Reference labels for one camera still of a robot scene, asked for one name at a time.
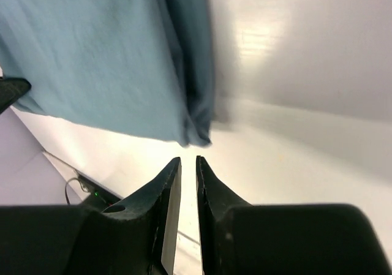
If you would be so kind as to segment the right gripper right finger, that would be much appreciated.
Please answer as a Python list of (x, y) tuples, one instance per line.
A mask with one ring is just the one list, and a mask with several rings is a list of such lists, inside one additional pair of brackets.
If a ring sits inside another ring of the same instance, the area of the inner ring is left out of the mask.
[(204, 274), (390, 274), (369, 219), (353, 205), (252, 205), (196, 158)]

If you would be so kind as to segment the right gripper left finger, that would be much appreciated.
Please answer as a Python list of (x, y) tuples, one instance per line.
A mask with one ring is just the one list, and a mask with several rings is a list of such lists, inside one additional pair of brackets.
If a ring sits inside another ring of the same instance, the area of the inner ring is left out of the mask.
[(83, 205), (3, 206), (2, 274), (172, 274), (181, 159), (98, 211)]

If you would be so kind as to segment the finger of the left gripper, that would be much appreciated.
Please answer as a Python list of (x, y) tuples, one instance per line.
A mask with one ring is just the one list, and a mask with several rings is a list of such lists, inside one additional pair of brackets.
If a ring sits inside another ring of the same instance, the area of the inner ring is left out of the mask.
[(1, 77), (0, 81), (0, 114), (6, 111), (19, 98), (31, 89), (31, 84), (24, 78)]

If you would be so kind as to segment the grey-blue t-shirt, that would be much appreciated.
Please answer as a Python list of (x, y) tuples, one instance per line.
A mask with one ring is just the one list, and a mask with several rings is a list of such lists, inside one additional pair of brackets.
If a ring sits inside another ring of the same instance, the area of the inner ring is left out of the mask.
[(181, 146), (210, 144), (211, 39), (207, 0), (1, 0), (11, 106)]

